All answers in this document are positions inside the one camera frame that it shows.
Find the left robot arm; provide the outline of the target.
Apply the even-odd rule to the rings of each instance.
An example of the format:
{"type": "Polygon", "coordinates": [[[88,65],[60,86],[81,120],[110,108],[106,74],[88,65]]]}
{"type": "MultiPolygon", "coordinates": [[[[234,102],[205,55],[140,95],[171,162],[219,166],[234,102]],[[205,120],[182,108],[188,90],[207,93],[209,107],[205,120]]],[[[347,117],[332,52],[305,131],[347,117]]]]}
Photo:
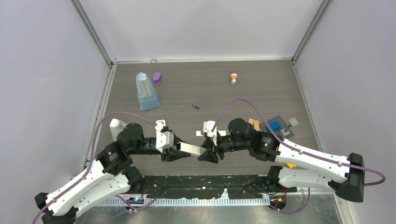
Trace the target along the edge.
{"type": "Polygon", "coordinates": [[[144,185],[132,155],[160,155],[164,162],[191,157],[189,144],[174,136],[163,120],[156,123],[156,136],[144,137],[140,124],[130,123],[117,133],[88,167],[60,189],[35,196],[45,224],[73,224],[96,204],[126,192],[138,193],[144,185]]]}

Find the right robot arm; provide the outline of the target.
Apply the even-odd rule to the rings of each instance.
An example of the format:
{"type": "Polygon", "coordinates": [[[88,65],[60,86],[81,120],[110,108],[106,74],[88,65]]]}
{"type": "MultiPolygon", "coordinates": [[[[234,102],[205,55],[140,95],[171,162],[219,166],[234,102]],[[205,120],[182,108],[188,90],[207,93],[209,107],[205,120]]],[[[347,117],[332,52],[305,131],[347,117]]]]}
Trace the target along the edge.
{"type": "Polygon", "coordinates": [[[199,161],[218,163],[225,153],[247,150],[260,161],[291,163],[301,168],[271,166],[267,174],[267,187],[271,191],[304,187],[333,191],[338,197],[361,203],[364,200],[365,172],[363,157],[356,153],[349,156],[326,154],[280,139],[268,132],[257,131],[241,118],[228,124],[228,135],[213,131],[214,121],[203,122],[205,151],[199,161]]]}

